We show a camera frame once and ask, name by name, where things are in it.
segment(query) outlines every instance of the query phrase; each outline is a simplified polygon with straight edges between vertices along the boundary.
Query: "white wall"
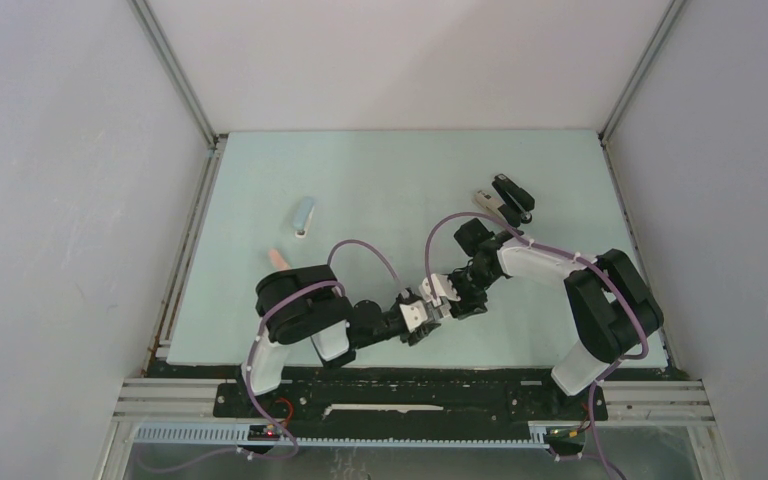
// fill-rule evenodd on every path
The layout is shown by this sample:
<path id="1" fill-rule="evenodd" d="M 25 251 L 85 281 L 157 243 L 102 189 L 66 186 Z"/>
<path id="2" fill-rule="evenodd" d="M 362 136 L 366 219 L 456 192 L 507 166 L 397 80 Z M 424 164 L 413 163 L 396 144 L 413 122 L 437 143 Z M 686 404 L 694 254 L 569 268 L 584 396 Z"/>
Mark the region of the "white wall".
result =
<path id="1" fill-rule="evenodd" d="M 219 132 L 598 130 L 669 0 L 151 3 Z"/>
<path id="2" fill-rule="evenodd" d="M 612 152 L 673 347 L 768 478 L 768 2 L 690 2 Z"/>
<path id="3" fill-rule="evenodd" d="M 0 1 L 0 479 L 90 477 L 205 151 L 126 1 Z"/>

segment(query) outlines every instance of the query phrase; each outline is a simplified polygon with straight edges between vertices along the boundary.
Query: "robotic arm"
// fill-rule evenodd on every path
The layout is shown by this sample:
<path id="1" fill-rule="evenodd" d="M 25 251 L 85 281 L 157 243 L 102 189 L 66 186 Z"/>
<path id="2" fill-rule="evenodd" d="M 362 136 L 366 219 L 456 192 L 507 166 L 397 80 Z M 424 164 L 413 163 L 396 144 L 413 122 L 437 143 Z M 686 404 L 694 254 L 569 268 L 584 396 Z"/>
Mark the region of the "robotic arm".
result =
<path id="1" fill-rule="evenodd" d="M 281 382 L 290 345 L 311 338 L 325 367 L 346 365 L 357 350 L 399 337 L 415 345 L 445 320 L 487 312 L 487 289 L 502 277 L 529 276 L 547 284 L 563 284 L 579 341 L 552 369 L 552 380 L 567 396 L 578 395 L 621 355 L 640 343 L 624 309 L 600 278 L 584 265 L 523 245 L 506 231 L 493 234 L 478 219 L 463 224 L 455 240 L 470 261 L 449 273 L 432 274 L 414 292 L 406 289 L 386 311 L 369 300 L 351 305 L 333 289 L 319 289 L 290 302 L 266 323 L 268 338 L 259 339 L 251 367 L 255 395 Z M 628 256 L 619 250 L 588 257 L 616 285 L 647 336 L 663 324 L 663 313 Z M 336 277 L 327 265 L 276 272 L 257 285 L 257 311 L 263 316 L 299 290 Z"/>

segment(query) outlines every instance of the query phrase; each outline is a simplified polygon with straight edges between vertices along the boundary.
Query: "gray floor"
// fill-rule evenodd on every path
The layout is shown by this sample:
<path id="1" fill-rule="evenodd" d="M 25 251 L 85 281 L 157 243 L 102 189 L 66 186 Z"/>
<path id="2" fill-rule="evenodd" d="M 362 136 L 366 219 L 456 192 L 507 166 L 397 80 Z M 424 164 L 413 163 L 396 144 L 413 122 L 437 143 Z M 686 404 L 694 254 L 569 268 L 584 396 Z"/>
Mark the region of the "gray floor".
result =
<path id="1" fill-rule="evenodd" d="M 690 440 L 683 428 L 599 430 L 610 461 L 631 479 L 695 479 L 699 473 Z M 137 445 L 134 455 L 153 467 L 185 462 L 216 447 Z M 588 452 L 593 450 L 588 442 Z M 131 480 L 428 480 L 598 479 L 606 477 L 598 461 L 557 464 L 542 450 L 309 448 L 287 461 L 249 462 L 241 455 L 209 458 L 189 469 L 166 475 L 148 473 L 133 462 Z"/>

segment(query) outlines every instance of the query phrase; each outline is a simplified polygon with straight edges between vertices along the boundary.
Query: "white tabletop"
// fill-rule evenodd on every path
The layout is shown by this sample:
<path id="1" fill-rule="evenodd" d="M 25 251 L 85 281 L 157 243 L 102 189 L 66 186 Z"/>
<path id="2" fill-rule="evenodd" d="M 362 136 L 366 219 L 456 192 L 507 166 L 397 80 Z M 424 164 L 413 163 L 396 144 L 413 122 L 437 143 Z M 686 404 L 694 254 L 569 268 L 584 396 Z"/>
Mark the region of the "white tabletop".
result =
<path id="1" fill-rule="evenodd" d="M 418 284 L 431 227 L 444 216 L 477 211 L 478 189 L 492 192 L 504 173 L 536 199 L 526 232 L 582 253 L 632 252 L 602 149 L 591 131 L 455 131 L 234 133 L 222 158 L 198 240 L 167 361 L 239 364 L 255 335 L 257 282 L 273 271 L 278 248 L 293 267 L 323 264 L 340 240 L 372 243 L 402 279 Z M 290 225 L 304 196 L 316 199 L 309 234 Z M 432 270 L 448 273 L 468 258 L 443 227 Z M 386 309 L 397 293 L 377 258 L 343 247 L 333 269 L 353 303 Z M 413 347 L 392 339 L 358 352 L 352 366 L 494 368 L 551 366 L 577 336 L 566 293 L 527 278 L 501 279 L 489 290 L 489 312 L 452 320 Z M 659 334 L 650 354 L 626 367 L 663 367 Z M 320 365 L 299 342 L 290 365 Z"/>

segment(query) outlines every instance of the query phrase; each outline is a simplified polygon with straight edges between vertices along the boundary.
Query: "gray wall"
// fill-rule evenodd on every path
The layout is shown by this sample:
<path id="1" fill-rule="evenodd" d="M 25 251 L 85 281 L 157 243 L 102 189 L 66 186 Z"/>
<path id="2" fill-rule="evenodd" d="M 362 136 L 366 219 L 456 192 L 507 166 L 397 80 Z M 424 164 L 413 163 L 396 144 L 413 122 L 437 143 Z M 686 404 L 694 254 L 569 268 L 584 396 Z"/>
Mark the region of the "gray wall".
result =
<path id="1" fill-rule="evenodd" d="M 672 345 L 768 478 L 768 2 L 691 1 L 611 152 Z"/>
<path id="2" fill-rule="evenodd" d="M 126 1 L 0 1 L 0 479 L 90 477 L 204 154 Z"/>

